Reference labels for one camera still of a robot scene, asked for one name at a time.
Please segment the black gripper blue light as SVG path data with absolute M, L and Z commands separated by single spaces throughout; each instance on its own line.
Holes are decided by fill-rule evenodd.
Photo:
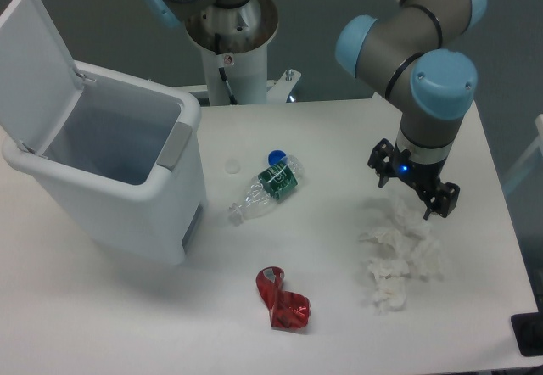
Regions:
M 406 136 L 398 136 L 395 146 L 386 138 L 372 149 L 367 165 L 378 176 L 383 188 L 390 178 L 398 177 L 425 203 L 423 219 L 432 214 L 446 218 L 455 208 L 460 188 L 440 181 L 440 172 L 447 159 L 447 146 L 427 148 L 415 144 Z

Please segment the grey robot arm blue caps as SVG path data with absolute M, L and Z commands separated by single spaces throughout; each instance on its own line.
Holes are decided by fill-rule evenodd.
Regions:
M 267 45 L 278 27 L 272 0 L 145 0 L 163 25 L 183 25 L 201 52 L 209 101 L 263 104 Z M 465 55 L 446 44 L 476 25 L 487 0 L 397 0 L 400 12 L 380 21 L 352 19 L 335 58 L 401 113 L 394 142 L 380 141 L 368 164 L 384 185 L 396 178 L 413 189 L 428 214 L 448 216 L 459 187 L 440 178 L 478 85 Z

